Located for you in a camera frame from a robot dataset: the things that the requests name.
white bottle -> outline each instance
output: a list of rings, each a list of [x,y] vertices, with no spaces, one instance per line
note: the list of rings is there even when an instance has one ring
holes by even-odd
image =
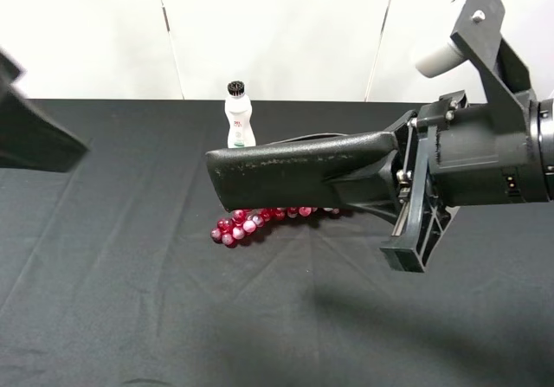
[[[225,100],[225,114],[229,120],[227,147],[256,146],[256,139],[250,125],[252,103],[244,93],[244,83],[230,82],[227,90],[229,91],[229,96]]]

pink bead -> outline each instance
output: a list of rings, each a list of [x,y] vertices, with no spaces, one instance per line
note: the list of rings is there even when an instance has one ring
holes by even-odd
[[[209,234],[214,242],[222,242],[222,231],[220,229],[212,229]]]
[[[246,220],[246,211],[245,210],[234,210],[233,211],[233,223],[236,225],[241,225]]]
[[[222,220],[219,220],[217,222],[217,227],[223,232],[223,233],[230,233],[231,230],[235,224],[233,223],[233,220],[230,218],[223,218]]]
[[[253,220],[246,220],[242,225],[242,229],[244,229],[247,233],[252,234],[256,231],[256,223]]]
[[[263,227],[263,225],[266,223],[263,221],[263,218],[261,216],[253,216],[252,221],[254,221],[254,224],[256,224],[256,227]]]
[[[283,221],[286,216],[287,214],[285,213],[285,211],[279,211],[279,210],[274,211],[274,218],[277,221]]]
[[[246,235],[246,233],[244,232],[244,230],[241,227],[234,227],[233,228],[233,238],[235,238],[235,240],[242,240],[245,235]]]
[[[222,235],[222,242],[229,247],[235,244],[235,238],[230,233],[225,233]]]
[[[300,207],[298,213],[301,216],[309,216],[310,214],[312,214],[312,209],[310,207]]]
[[[268,208],[264,208],[263,210],[260,211],[260,216],[261,218],[263,218],[263,221],[269,221],[271,220],[271,210],[268,209]]]

white backdrop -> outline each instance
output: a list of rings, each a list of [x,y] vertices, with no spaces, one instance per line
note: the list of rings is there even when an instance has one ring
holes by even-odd
[[[419,102],[459,89],[483,100],[470,64],[428,80],[409,60],[426,26],[452,25],[441,16],[450,0],[391,0],[379,48],[388,2],[0,0],[0,48],[33,98],[221,99],[241,79],[262,100]],[[503,2],[503,34],[544,98],[554,0]]]
[[[364,99],[389,0],[164,0],[188,99]]]
[[[178,99],[159,0],[0,0],[0,48],[32,98]]]

black table surface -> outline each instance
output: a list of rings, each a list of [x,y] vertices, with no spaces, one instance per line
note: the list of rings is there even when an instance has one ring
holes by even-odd
[[[0,172],[0,385],[554,384],[554,204],[461,209],[426,274],[371,215],[227,249],[203,163],[217,101],[39,100],[92,151]],[[386,127],[408,104],[255,102],[259,143]]]

black bottle cap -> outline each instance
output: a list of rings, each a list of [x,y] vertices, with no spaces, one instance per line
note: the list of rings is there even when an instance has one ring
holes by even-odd
[[[242,81],[232,81],[227,85],[227,91],[233,97],[240,97],[244,94],[244,83]]]

